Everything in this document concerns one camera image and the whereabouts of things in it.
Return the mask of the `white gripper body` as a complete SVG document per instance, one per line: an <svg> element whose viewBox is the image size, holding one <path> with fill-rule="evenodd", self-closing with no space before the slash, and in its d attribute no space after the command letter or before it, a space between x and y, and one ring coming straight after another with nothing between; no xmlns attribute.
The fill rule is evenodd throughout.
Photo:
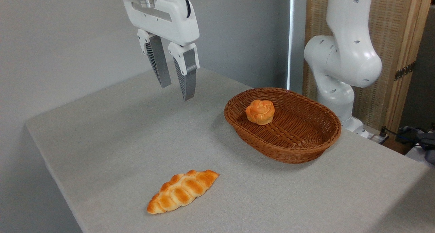
<svg viewBox="0 0 435 233"><path fill-rule="evenodd" d="M175 44L186 46L200 36L192 4L188 0L123 0L132 23Z"/></svg>

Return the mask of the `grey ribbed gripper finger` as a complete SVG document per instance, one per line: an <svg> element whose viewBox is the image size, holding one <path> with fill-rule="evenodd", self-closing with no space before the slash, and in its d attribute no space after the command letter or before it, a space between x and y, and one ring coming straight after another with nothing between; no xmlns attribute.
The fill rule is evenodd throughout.
<svg viewBox="0 0 435 233"><path fill-rule="evenodd" d="M188 101L194 97L196 72L200 68L197 46L195 43L180 46L170 42L168 50L174 60L183 99Z"/></svg>
<svg viewBox="0 0 435 233"><path fill-rule="evenodd" d="M158 35L150 34L143 29L137 30L137 38L143 54L148 57L154 74L162 88L171 84L168 65L165 58L161 38Z"/></svg>

